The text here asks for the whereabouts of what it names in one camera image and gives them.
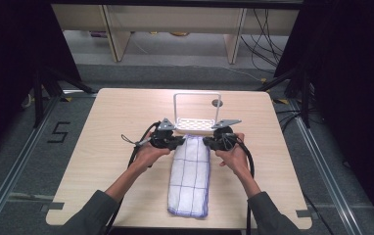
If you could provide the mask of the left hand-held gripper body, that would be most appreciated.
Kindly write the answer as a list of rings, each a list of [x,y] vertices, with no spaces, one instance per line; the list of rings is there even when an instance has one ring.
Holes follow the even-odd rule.
[[[151,145],[159,149],[170,150],[170,145],[177,143],[173,135],[174,129],[175,126],[166,117],[162,121],[159,121],[150,136]]]

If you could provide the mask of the white cloth with purple lines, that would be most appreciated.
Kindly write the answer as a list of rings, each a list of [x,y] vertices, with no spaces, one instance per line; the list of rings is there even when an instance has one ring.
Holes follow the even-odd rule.
[[[174,152],[167,194],[167,210],[177,216],[208,215],[210,148],[203,136],[186,135]]]

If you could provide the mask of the beige wooden desk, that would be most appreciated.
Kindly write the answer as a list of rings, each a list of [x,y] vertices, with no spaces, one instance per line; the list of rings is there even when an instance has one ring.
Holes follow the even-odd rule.
[[[113,60],[122,60],[132,31],[221,34],[236,62],[242,34],[289,35],[297,10],[54,4],[63,30],[104,31]]]

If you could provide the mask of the person's right hand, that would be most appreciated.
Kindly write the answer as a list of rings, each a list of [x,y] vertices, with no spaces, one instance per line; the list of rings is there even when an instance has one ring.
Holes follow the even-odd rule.
[[[243,133],[238,133],[239,142],[229,151],[216,150],[215,155],[222,159],[220,166],[228,166],[239,178],[250,175],[248,168],[247,154],[241,148],[240,144],[244,139]]]

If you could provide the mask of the person's left hand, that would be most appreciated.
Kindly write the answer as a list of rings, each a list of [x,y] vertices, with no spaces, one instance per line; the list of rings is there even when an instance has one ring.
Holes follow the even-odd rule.
[[[134,162],[129,167],[131,171],[141,174],[152,166],[160,157],[170,154],[168,148],[160,149],[147,142],[137,152]]]

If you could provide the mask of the white wire-frame rack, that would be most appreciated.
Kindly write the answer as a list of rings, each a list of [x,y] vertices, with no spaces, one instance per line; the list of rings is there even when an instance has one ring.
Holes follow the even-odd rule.
[[[175,128],[179,133],[209,135],[221,107],[219,92],[178,92],[173,95]]]

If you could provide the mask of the dark curtain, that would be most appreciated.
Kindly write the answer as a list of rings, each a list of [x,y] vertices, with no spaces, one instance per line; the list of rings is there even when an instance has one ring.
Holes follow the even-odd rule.
[[[44,69],[80,75],[47,0],[0,0],[0,139]]]
[[[374,206],[374,0],[303,0],[276,72],[309,47],[315,99]]]

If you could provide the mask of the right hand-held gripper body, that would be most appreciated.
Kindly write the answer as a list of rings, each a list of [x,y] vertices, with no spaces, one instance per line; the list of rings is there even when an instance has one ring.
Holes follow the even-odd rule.
[[[240,122],[239,119],[222,119],[212,127],[215,140],[212,144],[216,146],[216,150],[229,151],[235,146],[237,135],[231,126]]]

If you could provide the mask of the aluminium floor rail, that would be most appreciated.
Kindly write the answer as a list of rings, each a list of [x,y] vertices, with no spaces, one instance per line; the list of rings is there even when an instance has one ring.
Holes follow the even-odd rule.
[[[42,132],[47,124],[50,115],[60,102],[60,97],[51,98],[43,112],[42,120],[32,129],[30,132],[21,152],[13,163],[10,171],[6,175],[2,185],[0,186],[0,213],[3,210],[6,202],[8,201],[9,195],[12,192],[14,186],[17,184],[23,169],[25,168],[32,151],[34,150]]]
[[[354,213],[327,164],[312,131],[305,125],[302,117],[298,117],[296,123],[347,233],[349,235],[363,235]]]

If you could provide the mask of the black metal stand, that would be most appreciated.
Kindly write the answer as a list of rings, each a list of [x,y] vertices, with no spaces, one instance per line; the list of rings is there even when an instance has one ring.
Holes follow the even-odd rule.
[[[258,88],[257,91],[267,91],[287,79],[289,79],[289,83],[284,94],[288,98],[295,98],[298,94],[302,95],[302,108],[300,114],[305,127],[310,128],[308,120],[310,82],[308,73],[303,66],[296,66],[295,68],[274,77],[272,81],[263,84],[263,86]]]
[[[34,106],[35,106],[35,121],[34,127],[37,127],[45,117],[45,108],[43,105],[42,89],[45,89],[50,98],[61,97],[65,94],[59,84],[59,80],[82,90],[87,94],[95,94],[96,90],[85,85],[80,76],[73,78],[66,75],[64,72],[52,69],[50,67],[40,67],[33,78],[33,91],[34,91]]]

